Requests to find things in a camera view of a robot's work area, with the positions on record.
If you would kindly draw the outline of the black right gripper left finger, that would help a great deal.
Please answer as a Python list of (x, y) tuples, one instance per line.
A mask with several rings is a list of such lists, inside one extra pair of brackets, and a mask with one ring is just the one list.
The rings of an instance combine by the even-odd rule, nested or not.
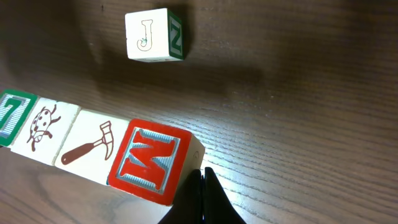
[(159, 224), (202, 223), (201, 172), (193, 170), (179, 188), (174, 204)]

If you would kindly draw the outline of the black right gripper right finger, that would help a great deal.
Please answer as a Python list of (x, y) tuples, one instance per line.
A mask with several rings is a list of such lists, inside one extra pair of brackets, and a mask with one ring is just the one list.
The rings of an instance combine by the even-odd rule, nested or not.
[(202, 178), (202, 207), (206, 224), (246, 224), (232, 206), (211, 167), (205, 168)]

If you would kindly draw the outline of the red letter M block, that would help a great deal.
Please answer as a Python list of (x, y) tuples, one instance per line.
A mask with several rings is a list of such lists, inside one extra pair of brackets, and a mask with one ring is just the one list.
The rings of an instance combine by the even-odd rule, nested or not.
[(204, 145), (185, 129), (143, 119), (130, 121), (108, 175), (108, 184), (136, 197), (171, 206)]

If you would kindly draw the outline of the white hammer block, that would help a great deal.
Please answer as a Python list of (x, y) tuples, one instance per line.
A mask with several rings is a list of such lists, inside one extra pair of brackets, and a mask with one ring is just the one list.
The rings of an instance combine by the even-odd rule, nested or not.
[(102, 185), (116, 158), (130, 120), (81, 110), (55, 161), (55, 166)]

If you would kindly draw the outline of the green number 7 block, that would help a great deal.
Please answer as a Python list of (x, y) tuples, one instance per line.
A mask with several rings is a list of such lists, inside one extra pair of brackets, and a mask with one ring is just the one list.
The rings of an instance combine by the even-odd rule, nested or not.
[(37, 95), (19, 90), (1, 93), (1, 147), (12, 144), (37, 99)]

